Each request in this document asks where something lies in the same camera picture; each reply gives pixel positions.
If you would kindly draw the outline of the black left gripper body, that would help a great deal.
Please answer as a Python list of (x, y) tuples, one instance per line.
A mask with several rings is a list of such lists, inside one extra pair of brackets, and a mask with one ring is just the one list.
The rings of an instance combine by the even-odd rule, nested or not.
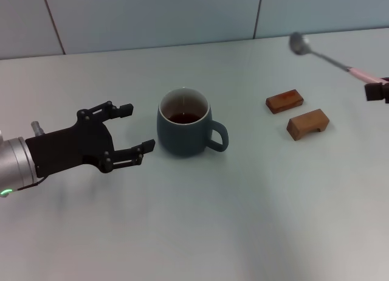
[(66, 129), (26, 139), (38, 177), (46, 177), (79, 165), (93, 165), (102, 173), (112, 170), (106, 160), (114, 151), (104, 121), (112, 118), (107, 109), (94, 113), (79, 110), (76, 123)]

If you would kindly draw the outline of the arched brown wooden block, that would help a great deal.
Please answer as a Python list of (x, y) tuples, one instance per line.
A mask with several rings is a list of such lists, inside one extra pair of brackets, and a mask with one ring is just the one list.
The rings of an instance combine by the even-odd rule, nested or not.
[(328, 124), (329, 118), (317, 109), (289, 119), (286, 129), (293, 140), (298, 141), (308, 133), (325, 131)]

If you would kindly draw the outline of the dark tea liquid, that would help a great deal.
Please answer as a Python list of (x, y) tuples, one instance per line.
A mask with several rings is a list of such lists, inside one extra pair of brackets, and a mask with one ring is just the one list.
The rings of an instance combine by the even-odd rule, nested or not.
[(169, 121), (177, 124), (190, 124), (197, 122), (201, 119), (201, 116), (192, 113), (176, 113), (168, 118)]

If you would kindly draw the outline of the grey ceramic cup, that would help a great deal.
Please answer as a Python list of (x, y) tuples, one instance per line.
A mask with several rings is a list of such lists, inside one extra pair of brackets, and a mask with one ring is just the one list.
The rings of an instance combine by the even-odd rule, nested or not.
[[(197, 114), (201, 119), (190, 124), (169, 121), (168, 118), (176, 113)], [(157, 135), (166, 151), (182, 158), (195, 156), (206, 148), (224, 152), (229, 146), (226, 127), (212, 119), (212, 109), (205, 96), (191, 88), (172, 90), (161, 100)]]

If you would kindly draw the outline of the flat brown wooden block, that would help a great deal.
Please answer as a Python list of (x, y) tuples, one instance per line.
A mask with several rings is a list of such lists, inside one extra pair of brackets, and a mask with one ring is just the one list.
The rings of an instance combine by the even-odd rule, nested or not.
[(301, 106), (303, 102), (304, 99), (300, 93), (296, 89), (293, 89), (268, 97), (266, 99), (266, 106), (270, 109), (272, 114), (277, 114), (297, 106)]

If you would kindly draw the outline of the pink handled metal spoon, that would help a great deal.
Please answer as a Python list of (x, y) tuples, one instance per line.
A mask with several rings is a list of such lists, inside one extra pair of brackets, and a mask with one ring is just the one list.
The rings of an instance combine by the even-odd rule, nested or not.
[(382, 83), (382, 84), (388, 83), (388, 81), (382, 78), (374, 77), (373, 75), (367, 74), (364, 71), (361, 71), (357, 68), (353, 68), (351, 66), (344, 65), (324, 54), (312, 50), (309, 40), (299, 32), (294, 32), (289, 36), (289, 48), (294, 54), (299, 56), (312, 54), (317, 58), (320, 58), (328, 62), (329, 64), (349, 73), (353, 77), (365, 83)]

